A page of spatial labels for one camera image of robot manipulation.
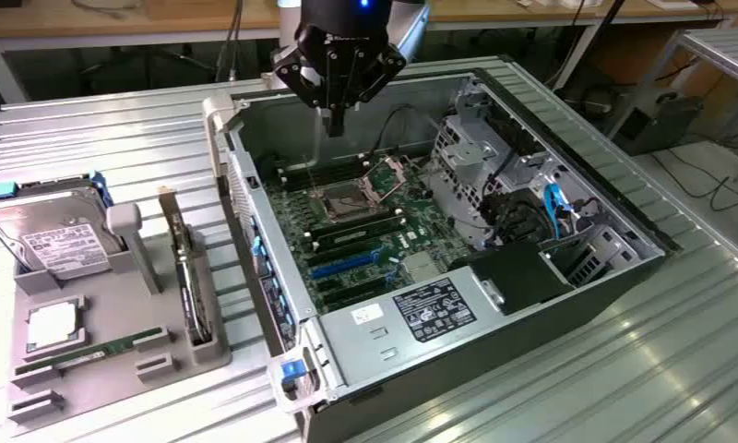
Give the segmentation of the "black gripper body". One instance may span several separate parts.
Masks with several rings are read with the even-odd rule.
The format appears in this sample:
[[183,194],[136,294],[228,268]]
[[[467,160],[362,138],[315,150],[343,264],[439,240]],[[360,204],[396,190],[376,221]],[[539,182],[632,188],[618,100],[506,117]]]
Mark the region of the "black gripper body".
[[328,101],[334,110],[334,52],[347,44],[384,48],[390,42],[387,26],[391,1],[304,1],[298,28],[298,49],[328,82]]

